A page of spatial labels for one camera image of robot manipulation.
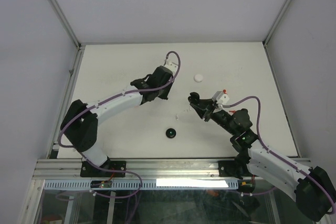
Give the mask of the black earbud case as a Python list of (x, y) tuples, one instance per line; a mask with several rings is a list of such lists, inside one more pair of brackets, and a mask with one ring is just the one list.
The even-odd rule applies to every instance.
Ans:
[(197, 92), (191, 92), (188, 101), (190, 104), (198, 104), (200, 101), (200, 95)]
[(175, 138), (176, 137), (176, 130), (174, 128), (169, 128), (166, 130), (165, 135), (167, 138)]

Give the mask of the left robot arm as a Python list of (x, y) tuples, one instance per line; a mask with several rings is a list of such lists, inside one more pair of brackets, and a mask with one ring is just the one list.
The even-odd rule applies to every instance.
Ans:
[(122, 92), (102, 101), (84, 103), (76, 100), (70, 105), (60, 130), (77, 152), (92, 162), (91, 169), (99, 176), (110, 170), (108, 156), (97, 142), (98, 126), (124, 110), (151, 102), (166, 100), (178, 67), (171, 63), (159, 66), (152, 74), (130, 82)]

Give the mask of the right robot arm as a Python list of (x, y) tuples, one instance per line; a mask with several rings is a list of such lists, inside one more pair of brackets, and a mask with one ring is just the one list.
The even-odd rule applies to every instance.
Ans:
[(251, 173), (281, 190), (310, 220), (320, 221), (335, 213), (335, 187), (328, 173), (321, 167), (301, 164), (278, 153), (266, 144), (260, 132), (254, 132), (248, 110), (228, 111), (228, 95), (220, 91), (210, 99), (201, 99), (196, 92), (188, 101), (205, 122), (214, 121), (231, 135), (230, 142), (238, 153), (234, 176)]

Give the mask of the white earbud case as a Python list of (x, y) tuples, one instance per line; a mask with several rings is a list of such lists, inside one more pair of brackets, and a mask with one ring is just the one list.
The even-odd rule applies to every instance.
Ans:
[(200, 83), (200, 82), (202, 82), (203, 80), (204, 80), (204, 77), (203, 77), (202, 74), (196, 74), (196, 75), (194, 76), (194, 81), (197, 82), (197, 83)]

